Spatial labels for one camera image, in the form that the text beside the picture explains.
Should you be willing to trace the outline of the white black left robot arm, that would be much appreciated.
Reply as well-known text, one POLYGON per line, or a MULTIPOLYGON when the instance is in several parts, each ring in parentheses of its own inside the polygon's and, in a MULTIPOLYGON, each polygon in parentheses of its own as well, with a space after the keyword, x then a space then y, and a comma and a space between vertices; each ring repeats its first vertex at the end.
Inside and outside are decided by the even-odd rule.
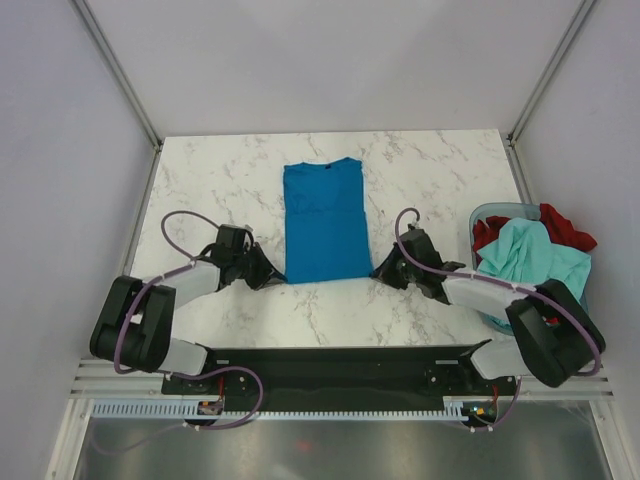
POLYGON ((198 393, 219 382, 209 350, 172 334, 176 310, 218 293, 237 280, 253 291, 285 284, 287 279, 243 227, 222 225, 216 239, 186 265, 147 280, 117 277, 92 332, 90 353, 113 363, 118 374, 137 371, 184 379, 198 393))

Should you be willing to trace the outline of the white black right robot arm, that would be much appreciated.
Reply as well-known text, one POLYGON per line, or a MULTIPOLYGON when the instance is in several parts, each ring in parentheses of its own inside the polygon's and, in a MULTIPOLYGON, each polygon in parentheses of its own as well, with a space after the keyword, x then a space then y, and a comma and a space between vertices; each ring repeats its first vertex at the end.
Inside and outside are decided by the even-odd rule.
POLYGON ((441 259, 427 233, 411 227, 396 236, 391 252, 371 277, 394 289, 416 286, 445 305, 465 307, 507 321, 512 336, 481 342, 468 351, 458 381, 477 394, 494 379, 531 375, 557 388, 574 376, 594 376, 606 343, 566 285, 509 283, 463 263, 441 259))

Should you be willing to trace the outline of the teal t shirt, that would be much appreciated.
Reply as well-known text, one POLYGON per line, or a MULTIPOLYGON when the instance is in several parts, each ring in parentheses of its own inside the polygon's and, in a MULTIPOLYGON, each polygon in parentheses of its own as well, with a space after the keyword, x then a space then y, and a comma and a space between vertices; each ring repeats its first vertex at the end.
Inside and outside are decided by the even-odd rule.
POLYGON ((523 218, 509 220, 497 239, 480 248, 478 255, 481 274, 531 285, 559 280, 578 301, 583 299, 591 272, 589 254, 553 243, 541 222, 523 218))

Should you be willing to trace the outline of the aluminium corner post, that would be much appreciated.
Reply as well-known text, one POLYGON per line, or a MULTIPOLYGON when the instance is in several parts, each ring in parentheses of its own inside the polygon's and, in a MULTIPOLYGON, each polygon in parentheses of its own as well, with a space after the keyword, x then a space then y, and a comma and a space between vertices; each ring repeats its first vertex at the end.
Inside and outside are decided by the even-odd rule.
POLYGON ((69 3, 86 28, 92 43, 102 57, 110 75, 134 114, 147 140, 155 151, 160 151, 163 146, 163 139, 147 114, 90 3, 85 0, 70 0, 69 3))
POLYGON ((509 148, 514 148, 517 141, 524 133, 524 130, 536 112, 539 103, 545 96, 555 76, 568 58, 571 49, 577 42, 582 30, 599 4, 600 2, 598 0, 581 0, 578 3, 575 12, 571 16, 568 25, 556 44, 541 75, 536 81, 534 88, 528 96, 513 127, 504 135, 504 141, 509 148))

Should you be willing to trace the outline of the aluminium right corner post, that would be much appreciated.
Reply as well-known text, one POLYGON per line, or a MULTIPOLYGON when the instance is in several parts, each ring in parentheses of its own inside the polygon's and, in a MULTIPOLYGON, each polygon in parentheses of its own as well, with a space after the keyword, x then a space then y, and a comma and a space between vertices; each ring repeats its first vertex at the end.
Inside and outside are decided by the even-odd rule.
POLYGON ((571 16, 568 25, 556 44, 541 75, 536 81, 534 88, 528 96, 513 127, 504 135, 504 141, 509 148, 514 148, 517 141, 524 133, 524 130, 536 112, 539 103, 545 96, 555 76, 568 58, 571 49, 577 42, 582 30, 599 4, 600 2, 598 0, 581 0, 578 3, 575 12, 571 16))

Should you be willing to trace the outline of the red t shirt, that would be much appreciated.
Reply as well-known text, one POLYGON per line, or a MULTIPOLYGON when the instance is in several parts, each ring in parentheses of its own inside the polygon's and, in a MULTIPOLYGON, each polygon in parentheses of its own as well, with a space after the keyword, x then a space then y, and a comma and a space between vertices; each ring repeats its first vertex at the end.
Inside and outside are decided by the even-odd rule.
POLYGON ((477 207, 469 219, 470 246, 476 263, 480 261, 478 251, 497 240, 501 228, 514 218, 542 223, 554 244, 584 253, 590 253, 598 246, 591 234, 577 229, 550 204, 487 203, 477 207))

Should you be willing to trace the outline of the blue t shirt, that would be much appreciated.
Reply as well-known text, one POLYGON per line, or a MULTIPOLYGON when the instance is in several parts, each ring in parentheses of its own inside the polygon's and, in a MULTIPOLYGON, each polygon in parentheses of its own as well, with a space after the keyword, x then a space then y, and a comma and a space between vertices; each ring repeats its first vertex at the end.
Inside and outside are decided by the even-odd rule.
POLYGON ((285 276, 290 284, 365 278, 373 271, 362 162, 287 165, 285 276))

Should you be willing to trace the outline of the aluminium left corner post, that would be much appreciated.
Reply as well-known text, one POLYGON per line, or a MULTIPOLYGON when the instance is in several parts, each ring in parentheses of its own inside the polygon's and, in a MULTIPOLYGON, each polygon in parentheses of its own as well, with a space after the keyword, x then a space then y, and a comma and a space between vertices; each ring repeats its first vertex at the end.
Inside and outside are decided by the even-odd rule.
POLYGON ((163 139, 147 114, 90 3, 85 0, 70 0, 69 3, 86 28, 92 43, 102 57, 110 75, 134 114, 147 140, 155 151, 160 151, 163 146, 163 139))

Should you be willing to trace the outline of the translucent blue plastic basket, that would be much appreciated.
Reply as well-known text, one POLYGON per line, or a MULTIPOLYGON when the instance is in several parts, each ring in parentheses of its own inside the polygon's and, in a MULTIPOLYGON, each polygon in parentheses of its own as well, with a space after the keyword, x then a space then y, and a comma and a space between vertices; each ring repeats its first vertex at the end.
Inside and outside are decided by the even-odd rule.
POLYGON ((482 274, 538 285, 562 281, 582 307, 597 242, 550 204, 489 203, 469 220, 472 264, 482 274))

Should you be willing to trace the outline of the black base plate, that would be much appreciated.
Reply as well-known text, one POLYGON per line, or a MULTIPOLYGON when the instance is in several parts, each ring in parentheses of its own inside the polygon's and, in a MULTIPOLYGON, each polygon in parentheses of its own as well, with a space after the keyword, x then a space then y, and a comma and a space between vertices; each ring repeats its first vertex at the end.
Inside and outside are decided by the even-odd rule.
POLYGON ((202 381, 172 377, 165 395, 223 394, 225 403, 250 410, 302 407, 442 407, 451 397, 505 398, 513 376, 482 378, 469 362, 471 345, 363 348, 214 349, 204 370, 230 367, 202 381))

